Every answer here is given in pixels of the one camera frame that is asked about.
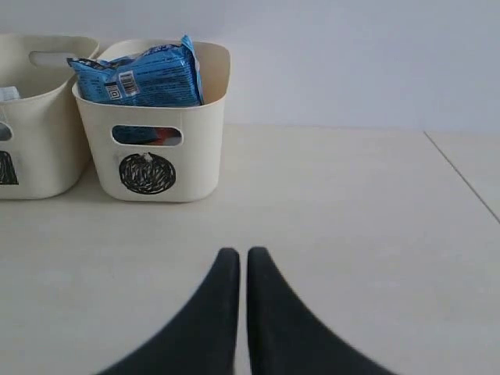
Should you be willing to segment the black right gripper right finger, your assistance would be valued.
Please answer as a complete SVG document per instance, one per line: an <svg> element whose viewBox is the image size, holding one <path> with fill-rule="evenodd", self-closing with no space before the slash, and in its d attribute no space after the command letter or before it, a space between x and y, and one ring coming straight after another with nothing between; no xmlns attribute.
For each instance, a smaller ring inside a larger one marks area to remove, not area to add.
<svg viewBox="0 0 500 375"><path fill-rule="evenodd" d="M247 335L253 374L390 374L342 340L294 293L269 251L247 258Z"/></svg>

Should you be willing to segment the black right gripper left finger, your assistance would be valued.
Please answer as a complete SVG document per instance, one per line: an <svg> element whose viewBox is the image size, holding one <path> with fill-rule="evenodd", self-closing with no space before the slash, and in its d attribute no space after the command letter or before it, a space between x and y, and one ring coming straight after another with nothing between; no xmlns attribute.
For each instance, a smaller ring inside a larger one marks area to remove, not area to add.
<svg viewBox="0 0 500 375"><path fill-rule="evenodd" d="M185 306L156 335L103 374L233 374L240 256L222 248Z"/></svg>

